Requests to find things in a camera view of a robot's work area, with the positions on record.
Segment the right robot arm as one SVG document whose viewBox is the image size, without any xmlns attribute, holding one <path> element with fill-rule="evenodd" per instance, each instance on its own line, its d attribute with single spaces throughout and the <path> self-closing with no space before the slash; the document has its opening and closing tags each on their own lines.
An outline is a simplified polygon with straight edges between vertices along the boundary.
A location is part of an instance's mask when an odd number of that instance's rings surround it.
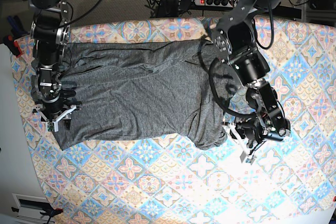
<svg viewBox="0 0 336 224">
<path fill-rule="evenodd" d="M 30 36 L 34 40 L 35 75 L 32 77 L 33 113 L 40 115 L 49 132 L 57 132 L 60 124 L 70 128 L 72 113 L 81 102 L 75 90 L 64 88 L 61 78 L 63 57 L 70 39 L 69 4 L 66 0 L 28 0 L 34 9 Z"/>
</svg>

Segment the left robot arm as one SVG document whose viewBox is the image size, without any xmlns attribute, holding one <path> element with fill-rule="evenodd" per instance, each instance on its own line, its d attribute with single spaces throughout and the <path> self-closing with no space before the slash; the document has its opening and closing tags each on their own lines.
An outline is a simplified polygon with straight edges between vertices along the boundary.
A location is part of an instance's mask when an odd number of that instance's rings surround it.
<svg viewBox="0 0 336 224">
<path fill-rule="evenodd" d="M 269 14 L 274 24 L 272 3 L 274 0 L 238 0 L 233 9 L 224 14 L 212 29 L 212 42 L 222 53 L 212 61 L 208 76 L 215 102 L 234 117 L 232 123 L 224 122 L 227 137 L 242 147 L 240 160 L 253 164 L 256 151 L 267 141 L 282 141 L 290 135 L 290 122 L 285 117 L 277 92 L 265 80 L 270 71 L 266 59 L 259 52 L 262 47 L 257 39 L 254 17 Z M 254 109 L 251 114 L 231 110 L 218 96 L 214 84 L 215 67 L 222 63 L 238 85 L 246 88 L 246 102 Z"/>
</svg>

